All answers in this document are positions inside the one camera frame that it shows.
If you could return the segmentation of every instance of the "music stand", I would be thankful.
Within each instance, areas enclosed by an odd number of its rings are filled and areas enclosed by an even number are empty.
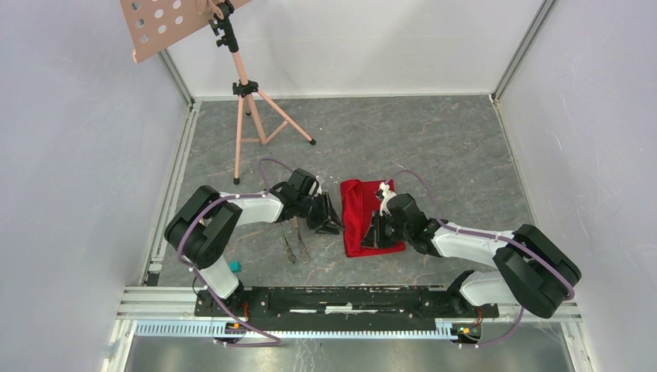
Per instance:
[[[237,135],[235,149],[234,184],[239,184],[239,161],[242,143],[269,143],[287,124],[291,124],[311,145],[315,140],[310,137],[292,118],[283,111],[258,83],[250,81],[244,69],[239,45],[232,29],[230,15],[235,9],[251,0],[120,0],[123,15],[126,18],[132,44],[135,46],[132,58],[139,63],[170,45],[210,24],[216,36],[219,30],[224,32],[217,40],[217,47],[227,46],[239,76],[239,83],[233,83],[232,92],[238,97]],[[283,123],[271,135],[265,134],[260,114],[256,107],[253,93],[257,93],[266,103],[283,116]],[[244,114],[251,115],[256,125],[259,138],[242,138]]]

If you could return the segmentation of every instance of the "gray floor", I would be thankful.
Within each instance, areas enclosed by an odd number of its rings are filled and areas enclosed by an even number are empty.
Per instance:
[[[271,143],[243,146],[242,183],[232,184],[236,102],[204,102],[184,174],[178,206],[196,188],[209,184],[220,191],[259,191],[261,157],[274,157],[325,179],[338,213],[339,183],[351,178],[380,180],[403,168],[422,175],[437,195],[444,218],[481,229],[516,229],[530,222],[520,182],[502,128],[486,96],[399,98],[323,98],[278,102],[317,140],[310,146],[291,127]],[[265,130],[282,119],[258,102]],[[256,137],[250,118],[245,136]],[[282,167],[267,165],[272,182],[287,179]],[[421,185],[411,176],[395,180],[397,190],[411,193],[432,215]],[[291,245],[289,222],[284,225]],[[238,260],[244,285],[449,284],[478,265],[458,259],[422,256],[408,247],[402,253],[351,259],[341,236],[316,236],[302,226],[310,261],[287,262],[276,225],[236,229],[227,260]],[[167,251],[160,286],[186,287],[192,276]]]

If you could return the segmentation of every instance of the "red cloth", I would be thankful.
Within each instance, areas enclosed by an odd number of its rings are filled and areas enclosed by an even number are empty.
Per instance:
[[[342,195],[342,221],[345,224],[345,253],[347,257],[375,256],[401,252],[406,249],[404,242],[391,248],[375,249],[360,245],[372,223],[372,212],[378,211],[381,202],[376,196],[382,181],[347,180],[340,184]],[[390,190],[394,191],[393,181]]]

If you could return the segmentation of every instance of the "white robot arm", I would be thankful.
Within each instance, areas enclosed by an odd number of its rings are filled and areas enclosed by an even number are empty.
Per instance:
[[[552,316],[569,292],[532,256],[547,262],[572,286],[581,278],[577,266],[534,226],[502,232],[465,229],[452,222],[426,218],[409,194],[397,195],[385,184],[377,196],[382,200],[381,210],[374,213],[361,245],[377,249],[405,241],[422,254],[459,257],[497,269],[486,273],[468,270],[452,283],[448,291],[455,298],[450,305],[458,312],[486,304],[520,304],[537,316]],[[200,215],[220,198],[232,200]],[[222,256],[234,228],[256,222],[282,222],[295,216],[306,219],[309,229],[317,233],[338,234],[344,228],[315,177],[297,169],[289,181],[276,185],[269,193],[231,195],[209,186],[199,188],[171,221],[165,238],[194,264],[206,284],[226,299],[241,285]],[[201,219],[205,223],[190,230],[180,249],[192,222]],[[511,240],[523,244],[532,255],[508,244]]]
[[[385,183],[377,197],[380,211],[374,212],[362,246],[385,248],[403,240],[422,254],[458,257],[497,269],[470,271],[452,283],[450,289],[458,290],[469,305],[520,304],[537,316],[549,318],[568,298],[569,289],[563,281],[572,287],[582,277],[580,269],[535,226],[486,231],[427,219],[409,194],[397,195]]]

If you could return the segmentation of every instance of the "white wall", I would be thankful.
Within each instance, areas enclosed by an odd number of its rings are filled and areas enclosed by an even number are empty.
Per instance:
[[[253,0],[232,16],[249,77],[270,95],[490,93],[541,0]],[[237,74],[206,27],[170,48],[193,95]]]
[[[118,1],[0,7],[0,370],[98,370],[185,107]]]
[[[502,97],[539,225],[580,266],[602,371],[655,370],[657,3],[559,2]]]

